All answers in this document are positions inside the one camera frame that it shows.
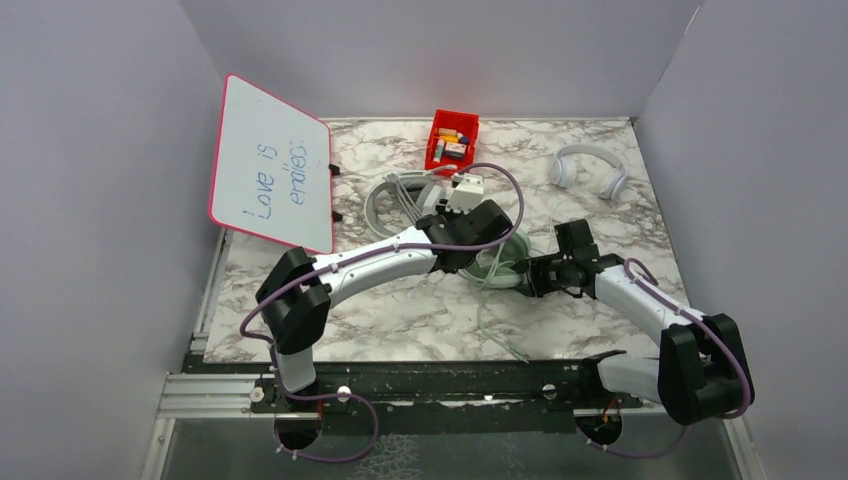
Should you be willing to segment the green headphones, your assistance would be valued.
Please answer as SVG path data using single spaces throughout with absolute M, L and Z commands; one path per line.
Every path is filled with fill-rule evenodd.
M 513 266 L 528 260 L 533 251 L 528 234 L 519 229 L 509 240 L 496 249 L 491 264 L 482 265 L 475 260 L 458 275 L 464 280 L 478 285 L 481 289 L 512 289 L 523 284 L 524 275 L 517 273 Z

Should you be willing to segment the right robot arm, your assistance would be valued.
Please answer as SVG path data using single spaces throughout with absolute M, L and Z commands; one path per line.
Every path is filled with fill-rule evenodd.
M 565 292 L 587 296 L 624 315 L 658 347 L 654 358 L 623 351 L 596 356 L 577 380 L 579 398 L 600 407 L 616 393 L 663 406 L 680 425 L 711 418 L 737 418 L 755 400 L 736 321 L 706 314 L 663 292 L 636 258 L 602 255 L 589 224 L 576 220 L 554 229 L 558 252 L 521 261 L 521 292 L 541 298 Z

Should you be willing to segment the grey white gaming headset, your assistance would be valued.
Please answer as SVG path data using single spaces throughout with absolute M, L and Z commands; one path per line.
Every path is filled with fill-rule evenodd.
M 367 225 L 381 238 L 395 235 L 379 220 L 377 198 L 382 193 L 387 193 L 393 205 L 399 207 L 413 224 L 426 215 L 436 214 L 445 206 L 448 197 L 439 173 L 452 176 L 456 172 L 455 167 L 439 167 L 434 171 L 408 170 L 385 175 L 366 196 L 364 213 Z

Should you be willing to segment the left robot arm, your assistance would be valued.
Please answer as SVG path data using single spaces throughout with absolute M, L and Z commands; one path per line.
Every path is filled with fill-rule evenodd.
M 454 274 L 516 229 L 496 202 L 485 200 L 468 213 L 426 215 L 398 234 L 355 250 L 317 256 L 302 247 L 286 251 L 255 294 L 270 330 L 279 401 L 294 411 L 313 401 L 313 347 L 331 309 L 394 280 L 435 271 Z

